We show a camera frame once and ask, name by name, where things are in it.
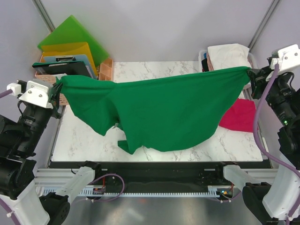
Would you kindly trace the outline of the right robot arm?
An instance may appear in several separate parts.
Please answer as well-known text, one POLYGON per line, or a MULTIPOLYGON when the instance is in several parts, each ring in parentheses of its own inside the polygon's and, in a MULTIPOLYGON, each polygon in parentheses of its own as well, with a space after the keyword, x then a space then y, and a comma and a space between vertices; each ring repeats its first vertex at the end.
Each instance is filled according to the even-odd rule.
POLYGON ((254 140, 259 150, 279 165, 273 183, 259 181, 238 165, 226 165, 214 176, 217 183, 230 181, 241 191, 244 204, 262 225, 300 223, 300 92, 288 84, 285 76, 293 79, 294 74, 281 72, 278 64, 249 73, 252 97, 259 100, 253 122, 254 140), (264 100, 283 125, 278 133, 280 158, 271 155, 258 136, 264 100))

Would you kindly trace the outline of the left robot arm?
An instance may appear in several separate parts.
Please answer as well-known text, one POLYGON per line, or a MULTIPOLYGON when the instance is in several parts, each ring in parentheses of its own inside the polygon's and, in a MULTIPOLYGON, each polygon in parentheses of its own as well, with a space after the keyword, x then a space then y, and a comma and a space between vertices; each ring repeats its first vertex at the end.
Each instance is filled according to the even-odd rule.
POLYGON ((18 103, 25 105, 18 121, 0 119, 0 199, 20 225, 63 224, 79 193, 103 179, 100 165, 86 161, 57 191, 43 196, 36 193, 33 156, 50 118, 61 118, 61 89, 62 84, 33 79, 11 83, 1 93, 1 97, 17 97, 18 103))

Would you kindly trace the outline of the green t shirt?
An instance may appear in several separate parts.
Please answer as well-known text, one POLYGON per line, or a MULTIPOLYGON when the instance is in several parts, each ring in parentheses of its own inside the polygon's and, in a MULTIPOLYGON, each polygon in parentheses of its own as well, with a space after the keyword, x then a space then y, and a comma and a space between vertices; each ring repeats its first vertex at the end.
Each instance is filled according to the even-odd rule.
POLYGON ((140 147, 168 152, 214 135, 249 82, 247 72, 247 67, 233 67, 120 83, 67 75, 57 84, 74 115, 96 133, 121 129, 126 139, 118 146, 127 153, 140 147))

